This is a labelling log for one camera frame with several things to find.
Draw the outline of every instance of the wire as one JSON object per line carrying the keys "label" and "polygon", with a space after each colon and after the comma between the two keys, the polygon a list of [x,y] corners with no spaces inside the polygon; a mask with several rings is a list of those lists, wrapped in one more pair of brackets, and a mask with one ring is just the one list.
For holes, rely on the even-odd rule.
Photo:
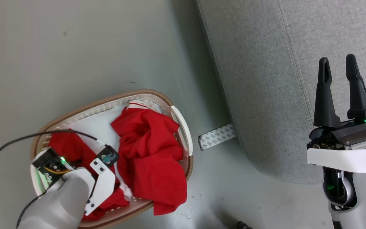
{"label": "wire", "polygon": [[40,133],[36,133],[36,134],[32,134],[32,135],[27,135],[27,136],[21,137],[19,139],[12,140],[12,141],[6,143],[5,145],[1,146],[0,152],[4,148],[6,148],[7,146],[9,146],[11,144],[14,144],[15,142],[19,142],[19,141],[22,141],[22,140],[25,140],[25,139],[28,139],[28,138],[36,137],[36,136],[49,135],[49,134],[60,133],[60,132],[69,132],[69,133],[75,133],[75,134],[79,134],[79,135],[84,135],[86,137],[89,137],[89,138],[94,139],[94,140],[97,141],[97,139],[95,137],[93,137],[91,135],[88,135],[86,133],[83,133],[83,132],[79,132],[79,131],[72,130],[72,129],[58,129],[58,130],[51,130],[51,131],[40,132]]}
{"label": "wire", "polygon": [[19,227],[19,223],[21,223],[22,217],[25,214],[25,211],[32,205],[32,203],[34,203],[36,200],[38,200],[40,197],[42,197],[44,194],[46,193],[46,191],[42,194],[40,194],[39,196],[35,197],[35,199],[31,200],[22,210],[21,214],[19,215],[18,218],[18,222],[16,223],[16,228]]}
{"label": "wire", "polygon": [[47,168],[47,167],[45,167],[45,169],[46,169],[47,171],[51,172],[51,173],[54,173],[54,174],[66,174],[66,173],[68,173],[68,172],[71,172],[71,170],[54,171],[54,170],[51,170],[51,169],[49,169],[49,168]]}

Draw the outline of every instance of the basket rim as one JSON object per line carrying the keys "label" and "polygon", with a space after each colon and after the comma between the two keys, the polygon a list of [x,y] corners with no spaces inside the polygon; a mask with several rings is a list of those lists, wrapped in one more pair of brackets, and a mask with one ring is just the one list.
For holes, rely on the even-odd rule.
{"label": "basket rim", "polygon": [[[163,93],[160,93],[156,90],[152,90],[152,89],[140,89],[140,90],[134,90],[134,91],[131,91],[131,92],[127,92],[127,93],[122,93],[122,94],[118,94],[118,95],[115,95],[115,96],[112,96],[112,97],[107,97],[105,99],[102,99],[102,100],[97,100],[95,102],[92,102],[90,104],[87,104],[85,106],[82,106],[78,109],[75,109],[69,113],[66,113],[52,121],[50,121],[49,123],[45,124],[40,130],[39,132],[45,132],[47,129],[50,129],[52,126],[54,126],[55,124],[59,123],[59,122],[62,122],[63,120],[66,120],[68,119],[69,117],[72,117],[78,113],[81,113],[83,111],[86,111],[86,110],[89,110],[91,109],[92,107],[95,107],[95,106],[100,106],[104,103],[108,103],[108,102],[111,102],[113,100],[117,100],[117,99],[122,99],[124,97],[129,97],[129,96],[134,96],[134,95],[139,95],[139,94],[152,94],[152,95],[155,95],[157,97],[160,97],[162,100],[164,100],[164,102],[166,102],[168,104],[168,106],[173,106],[173,103],[172,101],[167,97],[165,96]],[[38,142],[40,141],[42,136],[38,136],[38,137],[35,137],[35,139],[33,140],[32,142],[32,146],[30,148],[30,160],[32,161],[35,156],[37,155],[37,145],[38,145]],[[193,171],[193,156],[189,156],[188,157],[188,170],[186,172],[186,181],[189,180],[191,174],[192,174],[192,171]],[[105,223],[102,223],[102,224],[99,224],[99,225],[95,225],[95,226],[89,226],[89,227],[79,227],[80,229],[106,229],[106,228],[109,228],[110,226],[114,226],[116,224],[119,224],[119,223],[122,223],[126,220],[129,220],[141,213],[143,213],[144,211],[150,209],[151,207],[153,207],[153,201],[150,201],[148,202],[147,204],[144,204],[143,206],[125,214],[124,216],[122,216],[120,219],[114,219],[114,220],[110,220],[110,221],[107,221]]]}

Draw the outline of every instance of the red cloth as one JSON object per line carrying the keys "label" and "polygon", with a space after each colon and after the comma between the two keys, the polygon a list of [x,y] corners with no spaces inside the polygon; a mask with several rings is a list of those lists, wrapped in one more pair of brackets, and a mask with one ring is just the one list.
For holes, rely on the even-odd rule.
{"label": "red cloth", "polygon": [[134,197],[153,200],[154,215],[174,212],[187,199],[179,125],[149,109],[125,108],[111,123],[121,137],[118,171]]}
{"label": "red cloth", "polygon": [[[77,163],[81,162],[79,167],[86,168],[93,176],[97,173],[90,167],[90,163],[96,158],[96,154],[88,147],[83,140],[75,133],[61,132],[52,134],[49,142],[58,155],[64,157],[67,162]],[[108,197],[97,209],[95,209],[89,216],[83,216],[83,220],[99,220],[103,215],[117,207],[126,207],[129,202],[125,200],[123,191],[118,188],[119,181],[116,181],[114,193]]]}

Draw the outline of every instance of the yellow wire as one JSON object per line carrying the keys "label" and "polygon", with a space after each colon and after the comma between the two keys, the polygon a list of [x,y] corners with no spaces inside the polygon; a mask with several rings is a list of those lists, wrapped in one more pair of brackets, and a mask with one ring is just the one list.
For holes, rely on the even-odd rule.
{"label": "yellow wire", "polygon": [[54,174],[66,174],[66,173],[68,173],[68,172],[71,172],[71,170],[66,170],[66,171],[53,171],[53,170],[51,170],[51,169],[49,169],[49,168],[47,168],[47,167],[45,167],[45,169],[46,169],[47,171],[51,172],[51,173],[54,173]]}

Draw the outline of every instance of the black cable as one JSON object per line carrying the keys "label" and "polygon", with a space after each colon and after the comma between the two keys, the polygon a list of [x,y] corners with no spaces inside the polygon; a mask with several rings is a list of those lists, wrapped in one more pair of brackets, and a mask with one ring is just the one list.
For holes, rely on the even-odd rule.
{"label": "black cable", "polygon": [[97,141],[97,139],[91,135],[88,135],[86,133],[83,133],[83,132],[79,132],[79,131],[76,131],[76,130],[72,130],[72,129],[58,129],[58,130],[51,130],[51,131],[46,131],[46,132],[40,132],[40,133],[36,133],[36,134],[33,134],[33,135],[28,135],[28,136],[24,136],[22,138],[19,138],[19,139],[15,139],[15,140],[12,140],[8,143],[6,143],[5,145],[3,145],[1,148],[0,148],[0,152],[6,148],[7,146],[15,143],[15,142],[19,142],[19,141],[22,141],[22,140],[25,140],[25,139],[28,139],[28,138],[32,138],[32,137],[36,137],[36,136],[41,136],[41,135],[48,135],[48,134],[54,134],[54,133],[60,133],[60,132],[70,132],[70,133],[76,133],[76,134],[79,134],[79,135],[84,135],[84,136],[87,136],[91,139],[94,139]]}
{"label": "black cable", "polygon": [[19,215],[19,218],[18,218],[18,222],[16,222],[16,228],[19,227],[19,223],[21,223],[21,220],[22,220],[22,216],[25,214],[26,210],[32,205],[32,203],[34,203],[36,200],[39,199],[39,197],[43,196],[44,194],[46,193],[46,191],[42,194],[40,194],[39,196],[35,197],[35,199],[31,200],[25,207],[24,209],[22,210],[21,214]]}
{"label": "black cable", "polygon": [[[15,139],[15,140],[12,140],[8,143],[6,143],[5,145],[1,146],[0,148],[0,152],[6,148],[7,146],[11,145],[11,144],[14,144],[15,142],[19,142],[19,141],[22,141],[22,140],[25,140],[25,139],[28,139],[28,138],[32,138],[32,137],[36,137],[36,136],[41,136],[41,135],[49,135],[49,134],[54,134],[54,133],[60,133],[60,132],[69,132],[69,133],[75,133],[75,134],[79,134],[79,135],[84,135],[84,136],[87,136],[91,139],[94,139],[97,141],[97,139],[91,135],[88,135],[86,133],[83,133],[83,132],[79,132],[79,131],[76,131],[76,130],[72,130],[72,129],[58,129],[58,130],[51,130],[51,131],[45,131],[45,132],[40,132],[40,133],[36,133],[36,134],[32,134],[32,135],[27,135],[27,136],[24,136],[24,137],[21,137],[19,139]],[[18,219],[18,222],[16,223],[16,228],[19,227],[19,223],[21,222],[22,220],[22,216],[25,214],[25,211],[29,208],[29,206],[34,203],[37,199],[39,199],[39,197],[43,196],[46,192],[42,193],[41,195],[37,196],[35,199],[33,199],[32,201],[30,201],[26,206],[25,208],[22,210],[21,214],[19,215],[19,219]]]}

